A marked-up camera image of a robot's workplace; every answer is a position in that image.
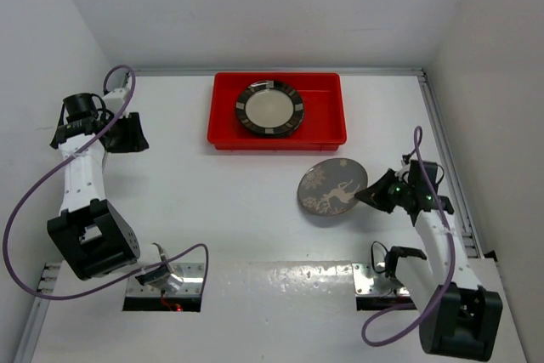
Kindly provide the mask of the grey reindeer plate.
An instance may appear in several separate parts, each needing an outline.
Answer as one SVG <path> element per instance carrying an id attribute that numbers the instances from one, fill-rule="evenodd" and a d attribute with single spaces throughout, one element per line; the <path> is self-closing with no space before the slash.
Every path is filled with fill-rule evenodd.
<path id="1" fill-rule="evenodd" d="M 314 165 L 301 178 L 297 201 L 307 213 L 331 217 L 344 214 L 359 201 L 355 194 L 368 186 L 366 169 L 348 158 L 327 159 Z"/>

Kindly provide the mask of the striped rim plate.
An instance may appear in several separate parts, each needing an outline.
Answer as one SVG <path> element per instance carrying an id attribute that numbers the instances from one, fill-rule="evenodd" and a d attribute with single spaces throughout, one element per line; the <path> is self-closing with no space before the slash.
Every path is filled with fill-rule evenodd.
<path id="1" fill-rule="evenodd" d="M 235 116 L 249 132 L 265 138 L 285 138 L 301 126 L 302 95 L 290 84 L 262 80 L 247 86 L 235 102 Z"/>

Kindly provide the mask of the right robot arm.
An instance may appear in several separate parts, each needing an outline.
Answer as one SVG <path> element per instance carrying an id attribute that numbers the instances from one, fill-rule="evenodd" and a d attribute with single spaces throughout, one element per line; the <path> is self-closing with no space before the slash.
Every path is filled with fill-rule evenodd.
<path id="1" fill-rule="evenodd" d="M 404 287 L 419 317 L 416 327 L 427 354 L 487 362 L 496 342 L 503 303 L 488 291 L 468 262 L 451 200 L 438 193 L 439 164 L 405 158 L 357 200 L 391 213 L 400 207 L 422 240 L 422 248 L 392 246 L 383 276 Z"/>

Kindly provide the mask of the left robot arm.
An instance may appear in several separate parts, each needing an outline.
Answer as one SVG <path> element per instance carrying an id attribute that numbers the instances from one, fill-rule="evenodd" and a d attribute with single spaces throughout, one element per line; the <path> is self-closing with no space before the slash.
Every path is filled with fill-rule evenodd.
<path id="1" fill-rule="evenodd" d="M 79 279 L 160 263 L 138 272 L 136 279 L 165 289 L 172 272 L 165 264 L 166 251 L 157 243 L 140 247 L 134 230 L 105 196 L 107 156 L 149 147 L 139 113 L 122 109 L 127 96 L 125 88 L 116 88 L 104 96 L 81 93 L 64 98 L 51 145 L 69 164 L 59 214 L 47 222 L 47 230 Z"/>

